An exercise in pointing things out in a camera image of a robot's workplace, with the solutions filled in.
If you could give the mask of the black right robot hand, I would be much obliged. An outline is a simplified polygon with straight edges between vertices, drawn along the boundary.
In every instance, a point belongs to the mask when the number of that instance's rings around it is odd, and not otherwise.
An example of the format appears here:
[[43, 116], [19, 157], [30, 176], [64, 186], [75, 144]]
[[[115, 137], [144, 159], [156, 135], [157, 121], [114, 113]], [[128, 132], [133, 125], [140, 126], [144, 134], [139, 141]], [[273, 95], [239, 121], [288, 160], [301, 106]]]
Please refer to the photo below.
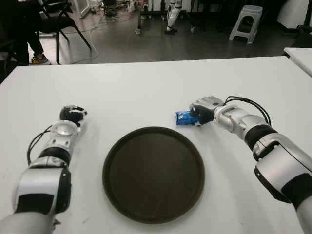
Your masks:
[[189, 108], [191, 115], [198, 117], [196, 125], [204, 125], [213, 121], [216, 108], [223, 105], [224, 102], [219, 98], [208, 96], [194, 101]]

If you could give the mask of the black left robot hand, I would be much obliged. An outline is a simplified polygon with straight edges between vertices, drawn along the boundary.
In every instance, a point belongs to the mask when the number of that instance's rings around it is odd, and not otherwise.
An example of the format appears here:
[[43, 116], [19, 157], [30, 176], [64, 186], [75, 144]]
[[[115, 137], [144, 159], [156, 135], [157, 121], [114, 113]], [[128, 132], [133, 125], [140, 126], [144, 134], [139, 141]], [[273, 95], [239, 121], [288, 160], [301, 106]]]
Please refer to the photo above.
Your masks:
[[80, 122], [84, 120], [86, 115], [87, 111], [84, 108], [75, 105], [68, 105], [61, 109], [59, 119], [71, 121], [77, 127], [80, 127]]

